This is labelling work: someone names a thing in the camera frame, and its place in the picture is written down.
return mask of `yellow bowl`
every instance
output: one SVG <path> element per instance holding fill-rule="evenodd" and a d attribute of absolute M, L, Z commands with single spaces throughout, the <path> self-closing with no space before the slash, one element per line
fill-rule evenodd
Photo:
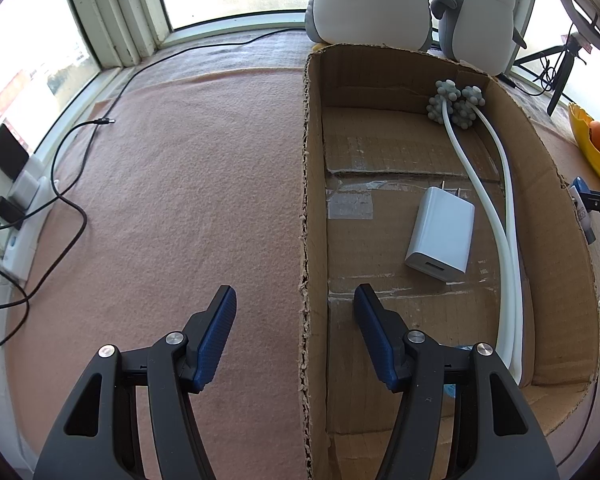
<path fill-rule="evenodd" d="M 580 151 L 600 177 L 600 152 L 589 139 L 589 123 L 592 120 L 590 115 L 577 104 L 572 103 L 569 105 L 569 121 L 573 136 L 576 138 Z"/>

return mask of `window sill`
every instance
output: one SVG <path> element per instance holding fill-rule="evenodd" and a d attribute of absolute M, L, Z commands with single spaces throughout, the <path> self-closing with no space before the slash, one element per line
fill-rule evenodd
<path fill-rule="evenodd" d="M 254 16 L 239 16 L 216 22 L 191 25 L 169 34 L 162 42 L 161 48 L 173 46 L 186 41 L 199 40 L 229 32 L 259 30 L 262 28 L 304 27 L 304 12 L 276 12 L 274 14 L 256 14 Z"/>

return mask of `metal screw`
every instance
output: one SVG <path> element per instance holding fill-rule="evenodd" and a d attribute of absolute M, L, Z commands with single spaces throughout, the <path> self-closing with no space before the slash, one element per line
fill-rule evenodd
<path fill-rule="evenodd" d="M 478 354 L 480 355 L 491 355 L 493 354 L 493 348 L 488 343 L 478 343 L 476 347 Z"/>
<path fill-rule="evenodd" d="M 100 357 L 111 357 L 116 352 L 116 347 L 113 345 L 104 345 L 98 350 Z"/>
<path fill-rule="evenodd" d="M 167 334 L 165 340 L 167 341 L 167 345 L 179 345 L 182 343 L 184 336 L 180 332 L 171 332 Z"/>
<path fill-rule="evenodd" d="M 407 334 L 407 339 L 412 343 L 424 343 L 424 334 L 420 330 L 411 330 Z"/>

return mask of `penguin plush toy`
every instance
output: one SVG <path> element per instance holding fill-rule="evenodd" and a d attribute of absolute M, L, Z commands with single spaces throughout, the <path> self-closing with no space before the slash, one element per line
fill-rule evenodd
<path fill-rule="evenodd" d="M 526 48 L 513 25 L 516 0 L 455 1 L 455 9 L 442 0 L 431 2 L 431 11 L 440 20 L 442 53 L 489 75 L 500 74 L 507 68 L 514 42 Z"/>
<path fill-rule="evenodd" d="M 455 9 L 455 0 L 439 0 Z M 429 0 L 309 0 L 305 27 L 315 43 L 386 45 L 428 50 Z"/>

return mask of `white power adapter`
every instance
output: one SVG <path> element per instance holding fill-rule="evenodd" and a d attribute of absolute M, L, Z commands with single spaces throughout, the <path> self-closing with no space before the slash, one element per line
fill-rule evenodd
<path fill-rule="evenodd" d="M 469 260 L 475 207 L 439 187 L 424 193 L 404 263 L 443 282 L 460 282 Z"/>

